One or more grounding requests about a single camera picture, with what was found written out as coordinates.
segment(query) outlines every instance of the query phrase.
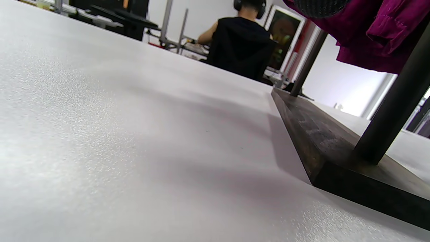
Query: gray knit fabric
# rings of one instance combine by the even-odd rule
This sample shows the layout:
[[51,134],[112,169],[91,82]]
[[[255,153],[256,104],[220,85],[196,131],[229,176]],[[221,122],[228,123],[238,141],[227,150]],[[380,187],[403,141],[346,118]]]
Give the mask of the gray knit fabric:
[[295,0],[297,8],[311,18],[327,18],[340,12],[350,0]]

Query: magenta fabric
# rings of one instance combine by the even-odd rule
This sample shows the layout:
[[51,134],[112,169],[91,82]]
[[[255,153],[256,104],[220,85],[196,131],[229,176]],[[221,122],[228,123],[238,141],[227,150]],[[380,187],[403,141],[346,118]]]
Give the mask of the magenta fabric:
[[[284,0],[297,12],[294,0]],[[340,46],[337,60],[399,74],[430,20],[430,0],[351,0],[337,15],[312,19]]]

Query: white table surface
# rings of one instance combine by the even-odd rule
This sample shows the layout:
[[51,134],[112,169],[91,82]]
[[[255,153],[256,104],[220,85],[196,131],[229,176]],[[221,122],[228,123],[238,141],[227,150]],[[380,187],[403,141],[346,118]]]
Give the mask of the white table surface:
[[0,1],[2,242],[416,242],[311,185],[270,87]]

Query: dark wooden base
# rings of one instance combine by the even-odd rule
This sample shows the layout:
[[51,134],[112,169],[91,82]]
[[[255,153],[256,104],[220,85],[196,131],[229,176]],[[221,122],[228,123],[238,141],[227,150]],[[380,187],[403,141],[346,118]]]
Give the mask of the dark wooden base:
[[310,101],[272,97],[315,187],[430,230],[429,185],[388,156],[376,166],[357,159],[360,137]]

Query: black hair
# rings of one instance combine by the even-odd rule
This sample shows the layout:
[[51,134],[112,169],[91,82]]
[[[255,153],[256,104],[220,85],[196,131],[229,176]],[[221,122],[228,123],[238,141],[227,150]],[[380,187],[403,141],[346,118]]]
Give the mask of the black hair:
[[242,6],[245,8],[252,8],[257,12],[260,11],[265,0],[242,0]]

